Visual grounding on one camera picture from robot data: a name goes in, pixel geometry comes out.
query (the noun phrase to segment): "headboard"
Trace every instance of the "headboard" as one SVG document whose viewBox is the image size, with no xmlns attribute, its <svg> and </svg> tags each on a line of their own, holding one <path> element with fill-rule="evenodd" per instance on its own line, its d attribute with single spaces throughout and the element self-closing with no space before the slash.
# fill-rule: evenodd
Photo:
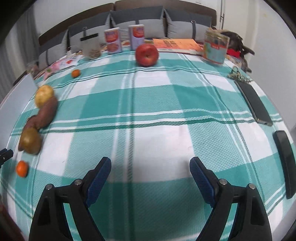
<svg viewBox="0 0 296 241">
<path fill-rule="evenodd" d="M 182 9 L 192 13 L 208 15 L 212 17 L 212 26 L 217 24 L 216 10 L 192 2 L 180 0 L 120 0 L 115 2 L 115 10 L 130 9 L 136 7 L 163 6 L 164 8 Z"/>
<path fill-rule="evenodd" d="M 54 26 L 53 28 L 51 28 L 39 37 L 40 46 L 46 43 L 48 40 L 52 39 L 54 36 L 58 35 L 59 33 L 65 31 L 72 24 L 75 24 L 83 19 L 95 16 L 98 13 L 109 12 L 113 10 L 113 8 L 113 3 L 107 3 L 101 6 L 93 7 L 91 9 L 80 12 L 70 18 L 67 18 L 66 20 Z"/>
</svg>

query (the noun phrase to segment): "smartphone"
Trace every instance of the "smartphone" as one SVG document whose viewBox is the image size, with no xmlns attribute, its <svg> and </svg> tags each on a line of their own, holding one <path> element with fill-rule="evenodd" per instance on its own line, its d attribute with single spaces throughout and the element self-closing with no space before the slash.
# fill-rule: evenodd
<svg viewBox="0 0 296 241">
<path fill-rule="evenodd" d="M 249 106 L 255 121 L 260 124 L 272 126 L 272 120 L 254 88 L 247 82 L 236 80 L 234 82 Z"/>
<path fill-rule="evenodd" d="M 273 137 L 284 171 L 286 196 L 287 199 L 290 199 L 296 192 L 296 164 L 294 154 L 285 131 L 276 131 Z"/>
</svg>

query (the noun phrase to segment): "red cloth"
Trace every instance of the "red cloth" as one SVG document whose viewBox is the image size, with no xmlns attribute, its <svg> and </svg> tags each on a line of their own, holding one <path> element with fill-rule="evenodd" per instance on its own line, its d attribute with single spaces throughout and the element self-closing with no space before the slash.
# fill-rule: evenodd
<svg viewBox="0 0 296 241">
<path fill-rule="evenodd" d="M 227 54 L 231 55 L 231 56 L 234 56 L 236 58 L 240 57 L 240 51 L 235 51 L 234 49 L 228 49 Z"/>
</svg>

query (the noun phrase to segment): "tablecloth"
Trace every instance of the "tablecloth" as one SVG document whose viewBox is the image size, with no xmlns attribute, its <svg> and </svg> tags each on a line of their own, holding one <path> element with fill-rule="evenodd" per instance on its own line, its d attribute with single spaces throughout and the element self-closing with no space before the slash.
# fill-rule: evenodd
<svg viewBox="0 0 296 241">
<path fill-rule="evenodd" d="M 106 240 L 195 240 L 211 208 L 190 174 L 198 156 L 218 178 L 232 185 L 254 183 L 275 230 L 292 203 L 272 138 L 285 130 L 264 92 L 251 85 L 267 108 L 273 126 L 255 122 L 233 80 L 233 64 L 212 66 L 199 56 L 160 53 L 153 67 L 140 67 L 133 51 L 81 60 L 39 85 L 54 88 L 59 100 L 53 122 L 40 130 L 43 147 L 36 156 L 18 152 L 21 130 L 38 109 L 34 97 L 20 115 L 7 148 L 14 157 L 1 168 L 1 194 L 26 237 L 46 184 L 68 185 L 83 178 L 103 156 L 110 176 L 90 213 Z M 71 77 L 73 69 L 81 75 Z M 26 178 L 15 173 L 18 161 L 30 165 Z M 68 204 L 74 240 L 80 240 Z M 227 240 L 232 205 L 221 240 Z"/>
</svg>

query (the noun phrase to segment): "gray cushion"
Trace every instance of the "gray cushion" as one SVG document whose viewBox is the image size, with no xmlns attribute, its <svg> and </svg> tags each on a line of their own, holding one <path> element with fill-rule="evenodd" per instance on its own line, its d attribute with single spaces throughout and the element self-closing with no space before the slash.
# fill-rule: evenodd
<svg viewBox="0 0 296 241">
<path fill-rule="evenodd" d="M 68 30 L 58 34 L 39 48 L 39 70 L 58 61 L 67 53 Z"/>
<path fill-rule="evenodd" d="M 83 28 L 87 27 L 86 35 L 99 34 L 100 43 L 106 43 L 104 30 L 110 28 L 110 13 L 99 13 L 90 18 L 83 19 L 69 27 L 70 45 L 81 49 L 80 38 L 83 37 Z"/>
<path fill-rule="evenodd" d="M 165 9 L 165 14 L 168 21 L 168 38 L 170 39 L 193 38 L 195 41 L 201 42 L 205 39 L 207 28 L 211 26 L 212 18 L 210 16 L 176 9 Z"/>
<path fill-rule="evenodd" d="M 138 7 L 111 12 L 114 27 L 120 28 L 121 40 L 128 40 L 128 26 L 143 24 L 146 39 L 165 37 L 163 28 L 163 7 Z"/>
</svg>

